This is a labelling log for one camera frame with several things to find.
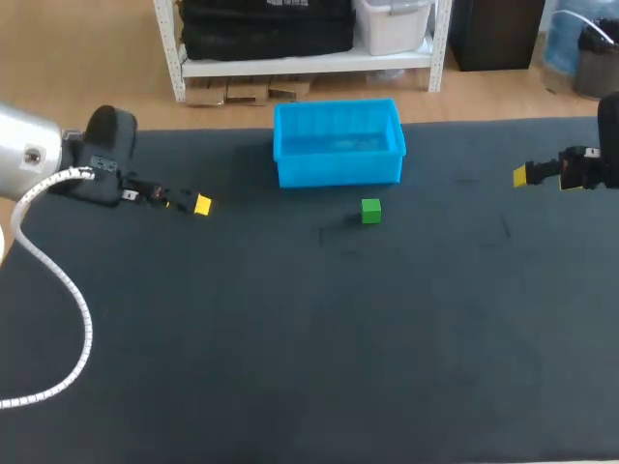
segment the wooden floor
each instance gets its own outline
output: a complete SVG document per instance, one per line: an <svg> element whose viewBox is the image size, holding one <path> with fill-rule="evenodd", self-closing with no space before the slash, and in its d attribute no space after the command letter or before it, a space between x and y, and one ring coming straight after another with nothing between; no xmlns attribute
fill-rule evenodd
<svg viewBox="0 0 619 464"><path fill-rule="evenodd" d="M419 71L380 85L367 85L363 74L328 76L310 98L391 97L404 123L596 112L594 102L550 94L537 68L461 73L451 58L447 68L439 94L423 90L427 72ZM272 106L175 103L151 0L2 0L0 101L77 129L104 103L131 111L143 129L268 128L273 115ZM10 208L0 202L5 231Z"/></svg>

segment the dark gray table mat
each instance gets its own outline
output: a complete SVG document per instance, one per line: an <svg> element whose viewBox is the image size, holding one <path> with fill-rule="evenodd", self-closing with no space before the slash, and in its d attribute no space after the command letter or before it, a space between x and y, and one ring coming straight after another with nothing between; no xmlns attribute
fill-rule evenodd
<svg viewBox="0 0 619 464"><path fill-rule="evenodd" d="M211 216L43 199L26 231L90 303L94 351L0 413L0 462L619 457L619 194L512 188L595 121L405 131L399 186L282 191L267 130L156 131L137 167ZM14 246L0 295L0 397L62 379L67 292Z"/></svg>

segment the blue plastic bin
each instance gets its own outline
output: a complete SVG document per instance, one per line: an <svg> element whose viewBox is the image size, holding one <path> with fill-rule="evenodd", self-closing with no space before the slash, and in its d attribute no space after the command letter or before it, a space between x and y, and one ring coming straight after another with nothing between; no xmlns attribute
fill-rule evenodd
<svg viewBox="0 0 619 464"><path fill-rule="evenodd" d="M393 100L279 104L280 187L399 182L406 143Z"/></svg>

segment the cardboard box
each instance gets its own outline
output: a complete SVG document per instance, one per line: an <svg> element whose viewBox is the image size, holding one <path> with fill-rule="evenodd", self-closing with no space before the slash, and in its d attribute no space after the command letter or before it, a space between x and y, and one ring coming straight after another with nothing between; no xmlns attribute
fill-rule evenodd
<svg viewBox="0 0 619 464"><path fill-rule="evenodd" d="M313 75L192 77L186 79L187 104L220 106L269 102L297 102L310 93Z"/></svg>

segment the black bag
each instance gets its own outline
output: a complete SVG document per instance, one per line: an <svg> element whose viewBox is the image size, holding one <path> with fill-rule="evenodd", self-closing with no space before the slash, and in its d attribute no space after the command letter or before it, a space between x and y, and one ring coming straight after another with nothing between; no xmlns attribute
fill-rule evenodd
<svg viewBox="0 0 619 464"><path fill-rule="evenodd" d="M184 21L201 19L346 19L351 0L184 0Z"/></svg>
<svg viewBox="0 0 619 464"><path fill-rule="evenodd" d="M352 14L303 21L202 19L185 23L182 41L191 60L264 60L350 50L353 29Z"/></svg>
<svg viewBox="0 0 619 464"><path fill-rule="evenodd" d="M353 45L351 0L184 0L180 13L191 60L325 55Z"/></svg>

